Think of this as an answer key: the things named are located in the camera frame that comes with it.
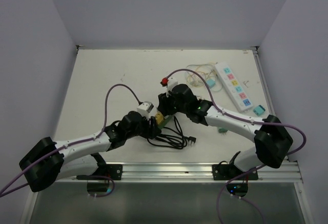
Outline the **green power strip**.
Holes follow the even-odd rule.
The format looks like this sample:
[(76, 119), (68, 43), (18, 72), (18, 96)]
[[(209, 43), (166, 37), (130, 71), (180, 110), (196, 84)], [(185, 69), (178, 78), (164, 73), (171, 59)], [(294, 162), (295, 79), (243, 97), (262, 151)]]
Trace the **green power strip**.
[(164, 118), (163, 121), (158, 124), (158, 128), (162, 130), (167, 125), (167, 123), (172, 119), (172, 117), (173, 116), (167, 116), (166, 118)]

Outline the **small yellow plug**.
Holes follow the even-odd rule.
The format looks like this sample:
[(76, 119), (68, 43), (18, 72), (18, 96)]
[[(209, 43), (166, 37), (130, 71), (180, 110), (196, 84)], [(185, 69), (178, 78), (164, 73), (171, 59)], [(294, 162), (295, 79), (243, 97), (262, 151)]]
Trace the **small yellow plug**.
[(160, 112), (157, 112), (156, 113), (155, 120), (156, 120), (156, 123), (158, 125), (160, 125), (161, 123), (163, 123), (164, 119), (165, 119), (164, 116)]

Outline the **light blue charger plug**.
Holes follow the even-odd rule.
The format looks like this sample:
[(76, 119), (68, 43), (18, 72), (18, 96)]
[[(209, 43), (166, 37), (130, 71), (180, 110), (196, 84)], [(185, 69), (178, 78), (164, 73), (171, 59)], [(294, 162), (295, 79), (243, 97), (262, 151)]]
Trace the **light blue charger plug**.
[(215, 87), (215, 85), (216, 85), (216, 82), (213, 80), (213, 79), (208, 79), (207, 81), (206, 81), (206, 83), (207, 83), (207, 85), (208, 85), (208, 87), (211, 89), (211, 88), (213, 88), (213, 87)]

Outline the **green cube plug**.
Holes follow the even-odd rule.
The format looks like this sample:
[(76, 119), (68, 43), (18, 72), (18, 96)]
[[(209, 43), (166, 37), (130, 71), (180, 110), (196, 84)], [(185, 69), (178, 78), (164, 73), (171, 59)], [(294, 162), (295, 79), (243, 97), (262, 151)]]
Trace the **green cube plug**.
[(228, 132), (228, 130), (225, 129), (225, 128), (222, 128), (222, 127), (219, 127), (219, 128), (218, 128), (218, 133), (220, 133), (220, 134), (225, 134), (225, 133), (227, 133), (227, 132)]

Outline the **white multi-socket power strip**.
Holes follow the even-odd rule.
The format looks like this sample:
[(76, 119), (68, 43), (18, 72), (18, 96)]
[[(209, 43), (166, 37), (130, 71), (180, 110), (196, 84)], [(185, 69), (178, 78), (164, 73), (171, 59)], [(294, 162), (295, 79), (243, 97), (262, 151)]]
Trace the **white multi-socket power strip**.
[(236, 109), (239, 112), (250, 110), (253, 103), (232, 68), (226, 62), (221, 62), (214, 65), (214, 70)]

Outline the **teal cube plug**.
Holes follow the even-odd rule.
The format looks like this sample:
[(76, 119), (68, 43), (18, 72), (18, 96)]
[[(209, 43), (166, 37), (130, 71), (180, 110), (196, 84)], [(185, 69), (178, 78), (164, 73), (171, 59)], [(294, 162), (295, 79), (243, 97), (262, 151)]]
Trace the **teal cube plug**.
[(266, 109), (262, 106), (262, 105), (258, 105), (253, 109), (253, 112), (257, 115), (257, 116), (261, 116), (266, 112)]

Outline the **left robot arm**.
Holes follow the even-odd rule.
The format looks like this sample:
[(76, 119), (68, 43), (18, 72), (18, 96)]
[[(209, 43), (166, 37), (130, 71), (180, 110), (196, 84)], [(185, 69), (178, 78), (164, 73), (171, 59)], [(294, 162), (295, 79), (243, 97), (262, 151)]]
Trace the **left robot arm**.
[(60, 179), (64, 166), (82, 158), (117, 149), (137, 136), (154, 139), (161, 129), (152, 116), (147, 119), (131, 111), (122, 120), (104, 127), (98, 134), (74, 140), (53, 141), (41, 139), (19, 162), (32, 192), (42, 191)]

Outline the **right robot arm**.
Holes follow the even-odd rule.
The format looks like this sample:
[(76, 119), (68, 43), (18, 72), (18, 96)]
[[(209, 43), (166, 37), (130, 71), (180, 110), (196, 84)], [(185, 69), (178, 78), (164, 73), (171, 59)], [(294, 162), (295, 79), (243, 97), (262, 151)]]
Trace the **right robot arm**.
[(170, 91), (159, 94), (158, 101), (158, 110), (163, 116), (182, 113), (196, 124), (222, 127), (254, 143), (252, 148), (236, 152), (229, 162), (218, 164), (216, 170), (225, 179), (240, 179), (247, 171), (262, 165), (280, 168), (293, 143), (276, 116), (247, 118), (217, 109), (212, 101), (198, 99), (185, 84), (178, 84)]

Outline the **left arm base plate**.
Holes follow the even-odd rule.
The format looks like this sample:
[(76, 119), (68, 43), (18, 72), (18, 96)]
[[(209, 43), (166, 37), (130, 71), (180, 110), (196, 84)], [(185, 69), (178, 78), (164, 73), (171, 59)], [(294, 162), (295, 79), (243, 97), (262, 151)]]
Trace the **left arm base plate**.
[(91, 175), (78, 175), (77, 180), (101, 180), (104, 177), (109, 177), (112, 180), (121, 180), (123, 173), (122, 164), (106, 164), (105, 166), (98, 167)]

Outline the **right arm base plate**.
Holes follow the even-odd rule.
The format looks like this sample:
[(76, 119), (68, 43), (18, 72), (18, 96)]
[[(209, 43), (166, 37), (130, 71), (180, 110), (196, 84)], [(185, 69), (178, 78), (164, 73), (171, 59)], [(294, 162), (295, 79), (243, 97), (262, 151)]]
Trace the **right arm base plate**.
[(230, 180), (242, 174), (242, 171), (230, 165), (227, 161), (222, 161), (212, 165), (212, 174), (214, 180)]

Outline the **aluminium mounting rail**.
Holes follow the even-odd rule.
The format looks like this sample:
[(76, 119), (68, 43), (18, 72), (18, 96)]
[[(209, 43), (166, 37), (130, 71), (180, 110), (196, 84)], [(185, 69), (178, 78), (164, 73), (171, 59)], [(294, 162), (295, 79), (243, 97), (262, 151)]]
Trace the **aluminium mounting rail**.
[[(106, 162), (96, 163), (94, 158), (87, 162), (82, 159), (64, 165), (58, 174), (51, 174), (46, 177), (50, 182), (46, 186), (52, 185), (57, 180), (66, 178), (76, 179), (78, 175), (91, 175), (98, 167), (106, 164), (122, 164), (123, 181), (228, 181), (214, 180), (212, 174), (212, 162), (178, 163), (178, 162)], [(253, 170), (246, 176), (239, 176), (239, 181), (259, 181), (259, 182), (302, 182), (302, 176), (298, 164), (295, 162), (283, 162), (279, 169), (263, 167)]]

